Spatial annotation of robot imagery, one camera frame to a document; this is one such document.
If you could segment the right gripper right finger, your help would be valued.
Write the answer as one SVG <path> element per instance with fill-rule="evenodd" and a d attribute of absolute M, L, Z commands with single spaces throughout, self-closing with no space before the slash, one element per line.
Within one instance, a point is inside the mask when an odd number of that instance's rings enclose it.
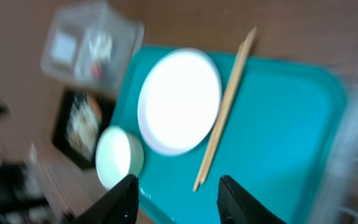
<path fill-rule="evenodd" d="M 229 175 L 219 180 L 217 206 L 224 224 L 285 224 Z"/>

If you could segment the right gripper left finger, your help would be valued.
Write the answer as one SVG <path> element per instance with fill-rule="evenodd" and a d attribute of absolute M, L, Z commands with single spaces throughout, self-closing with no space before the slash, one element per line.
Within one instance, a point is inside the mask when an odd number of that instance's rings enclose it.
<path fill-rule="evenodd" d="M 126 175 L 87 211 L 76 217 L 73 224 L 135 224 L 139 209 L 139 180 Z"/>

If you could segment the white bowl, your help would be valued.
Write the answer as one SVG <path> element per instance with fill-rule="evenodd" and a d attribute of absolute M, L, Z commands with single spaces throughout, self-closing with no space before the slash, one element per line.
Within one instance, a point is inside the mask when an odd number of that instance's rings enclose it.
<path fill-rule="evenodd" d="M 95 162 L 99 181 L 110 190 L 125 176 L 141 173 L 144 148 L 134 135 L 118 126 L 110 126 L 98 141 Z"/>

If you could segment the peanut shells and rice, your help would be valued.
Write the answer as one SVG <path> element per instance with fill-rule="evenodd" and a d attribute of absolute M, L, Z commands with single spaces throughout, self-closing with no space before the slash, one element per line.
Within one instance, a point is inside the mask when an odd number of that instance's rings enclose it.
<path fill-rule="evenodd" d="M 86 160 L 92 160 L 99 134 L 100 119 L 85 93 L 76 93 L 70 109 L 65 137 L 70 147 Z"/>

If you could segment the white tissue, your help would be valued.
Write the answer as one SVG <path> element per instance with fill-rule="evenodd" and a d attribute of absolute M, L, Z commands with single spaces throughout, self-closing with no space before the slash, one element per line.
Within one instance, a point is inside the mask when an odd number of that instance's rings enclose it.
<path fill-rule="evenodd" d="M 98 33 L 89 43 L 93 60 L 109 60 L 111 58 L 112 38 L 109 34 Z"/>

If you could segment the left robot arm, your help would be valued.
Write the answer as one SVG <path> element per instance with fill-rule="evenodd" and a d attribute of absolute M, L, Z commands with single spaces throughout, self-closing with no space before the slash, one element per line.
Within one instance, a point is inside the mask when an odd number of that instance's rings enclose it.
<path fill-rule="evenodd" d="M 55 223 L 49 203 L 26 162 L 7 162 L 0 153 L 0 223 Z"/>

